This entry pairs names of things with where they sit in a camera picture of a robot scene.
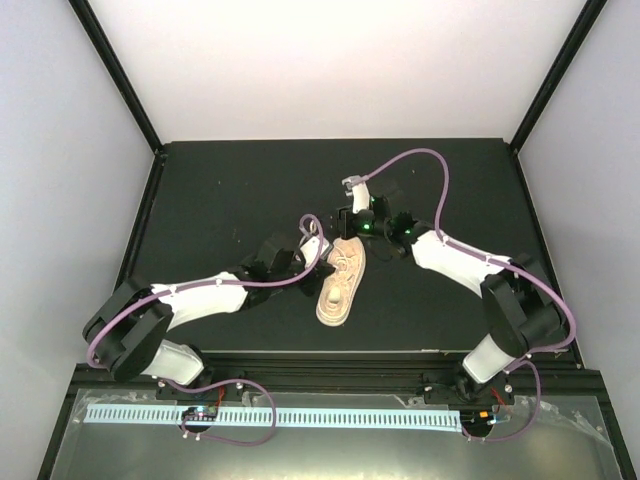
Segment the white shoelace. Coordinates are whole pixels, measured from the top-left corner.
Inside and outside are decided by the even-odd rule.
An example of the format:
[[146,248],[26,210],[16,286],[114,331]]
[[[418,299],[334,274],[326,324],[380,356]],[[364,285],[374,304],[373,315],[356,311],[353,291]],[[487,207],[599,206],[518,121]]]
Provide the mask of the white shoelace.
[[363,255],[354,251],[334,250],[329,263],[335,268],[332,279],[337,283],[355,284],[362,273]]

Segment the beige lace sneaker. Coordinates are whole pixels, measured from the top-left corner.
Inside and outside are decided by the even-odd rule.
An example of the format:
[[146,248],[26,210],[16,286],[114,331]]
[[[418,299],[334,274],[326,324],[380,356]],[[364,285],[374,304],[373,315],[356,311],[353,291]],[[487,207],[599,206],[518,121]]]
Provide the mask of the beige lace sneaker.
[[336,239],[329,256],[336,249],[361,253],[363,255],[362,273],[355,284],[337,283],[332,279],[333,274],[324,280],[316,304],[316,317],[322,324],[329,327],[338,327],[346,322],[366,268],[365,248],[359,238]]

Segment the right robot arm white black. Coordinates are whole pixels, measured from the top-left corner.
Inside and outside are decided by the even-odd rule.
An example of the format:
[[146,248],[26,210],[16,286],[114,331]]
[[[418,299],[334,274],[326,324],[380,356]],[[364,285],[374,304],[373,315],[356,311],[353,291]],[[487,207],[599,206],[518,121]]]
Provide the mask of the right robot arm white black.
[[481,300],[487,333],[454,376],[461,400],[479,402],[498,374],[515,370],[534,353],[572,342],[575,318],[531,257],[513,259],[462,243],[437,223],[393,211],[387,197],[372,196],[363,185],[347,195],[351,206],[337,213],[340,239],[380,238],[399,257],[411,258],[418,267],[454,281]]

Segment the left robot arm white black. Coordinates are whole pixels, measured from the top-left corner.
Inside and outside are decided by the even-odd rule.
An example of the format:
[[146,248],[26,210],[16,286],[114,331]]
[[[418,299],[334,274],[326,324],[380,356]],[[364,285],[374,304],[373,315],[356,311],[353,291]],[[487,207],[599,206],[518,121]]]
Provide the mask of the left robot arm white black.
[[150,284],[122,283],[85,325],[87,362],[118,382],[146,375],[173,382],[193,399],[207,397],[215,376],[200,351],[167,339],[168,332],[219,314],[253,309],[280,291],[299,287],[310,294],[332,273],[331,243],[307,234],[298,247],[271,238],[240,265],[208,278]]

